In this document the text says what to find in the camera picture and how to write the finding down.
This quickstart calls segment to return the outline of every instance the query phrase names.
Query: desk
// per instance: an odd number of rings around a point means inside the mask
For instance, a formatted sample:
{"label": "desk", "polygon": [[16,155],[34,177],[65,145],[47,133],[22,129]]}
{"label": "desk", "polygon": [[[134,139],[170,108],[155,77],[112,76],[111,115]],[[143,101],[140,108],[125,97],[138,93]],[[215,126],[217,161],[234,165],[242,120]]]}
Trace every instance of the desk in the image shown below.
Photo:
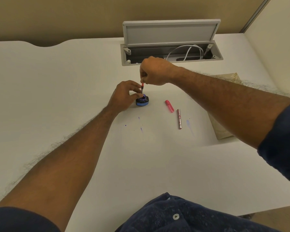
{"label": "desk", "polygon": [[[242,80],[274,86],[243,34],[215,41],[224,60],[177,65],[237,72]],[[122,43],[75,39],[40,48],[0,42],[0,196],[25,173],[25,163],[94,117],[120,81],[139,81],[139,66],[121,65]],[[183,91],[145,85],[144,93],[149,105],[133,105],[114,120],[67,231],[114,231],[166,191],[233,215],[290,205],[290,182],[243,142],[217,141],[207,112]],[[182,130],[166,99],[181,109]]]}

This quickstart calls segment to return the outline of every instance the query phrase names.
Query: person's left hand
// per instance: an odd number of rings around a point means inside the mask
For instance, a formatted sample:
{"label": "person's left hand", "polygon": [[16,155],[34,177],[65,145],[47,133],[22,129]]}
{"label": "person's left hand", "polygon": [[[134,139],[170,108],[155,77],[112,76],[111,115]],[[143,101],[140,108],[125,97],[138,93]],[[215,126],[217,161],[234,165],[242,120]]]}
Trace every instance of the person's left hand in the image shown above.
{"label": "person's left hand", "polygon": [[[108,106],[118,113],[128,109],[136,99],[143,97],[140,88],[140,84],[131,80],[120,82],[114,90]],[[136,92],[136,94],[130,95],[130,90]]]}

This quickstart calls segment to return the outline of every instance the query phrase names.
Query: forearm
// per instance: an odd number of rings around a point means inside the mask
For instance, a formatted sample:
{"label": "forearm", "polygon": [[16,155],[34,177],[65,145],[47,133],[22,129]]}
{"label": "forearm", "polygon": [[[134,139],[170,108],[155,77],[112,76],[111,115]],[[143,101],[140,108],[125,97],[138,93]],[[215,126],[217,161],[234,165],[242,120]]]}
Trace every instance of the forearm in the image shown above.
{"label": "forearm", "polygon": [[110,107],[104,108],[84,128],[37,163],[0,202],[0,207],[36,212],[64,231],[93,175],[117,114]]}
{"label": "forearm", "polygon": [[177,68],[170,82],[191,96],[220,124],[257,148],[290,98]]}

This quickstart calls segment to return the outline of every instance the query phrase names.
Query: shirt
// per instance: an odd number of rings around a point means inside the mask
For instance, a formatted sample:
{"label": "shirt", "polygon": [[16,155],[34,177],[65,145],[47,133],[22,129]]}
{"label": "shirt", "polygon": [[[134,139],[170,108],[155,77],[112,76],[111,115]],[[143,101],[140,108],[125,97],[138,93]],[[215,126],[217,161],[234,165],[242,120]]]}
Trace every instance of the shirt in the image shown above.
{"label": "shirt", "polygon": [[[261,142],[258,153],[290,180],[290,106],[276,119]],[[13,207],[0,208],[0,232],[60,232],[49,219]],[[221,213],[164,193],[144,205],[116,232],[274,232],[277,230],[249,220]]]}

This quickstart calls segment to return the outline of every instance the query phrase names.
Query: person's right arm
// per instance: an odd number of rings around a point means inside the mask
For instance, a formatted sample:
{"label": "person's right arm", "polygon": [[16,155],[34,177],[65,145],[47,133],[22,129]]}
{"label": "person's right arm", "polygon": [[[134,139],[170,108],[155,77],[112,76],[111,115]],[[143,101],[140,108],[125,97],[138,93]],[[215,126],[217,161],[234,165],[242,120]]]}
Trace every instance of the person's right arm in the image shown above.
{"label": "person's right arm", "polygon": [[141,82],[172,83],[244,143],[258,148],[290,98],[206,76],[150,57],[140,66]]}

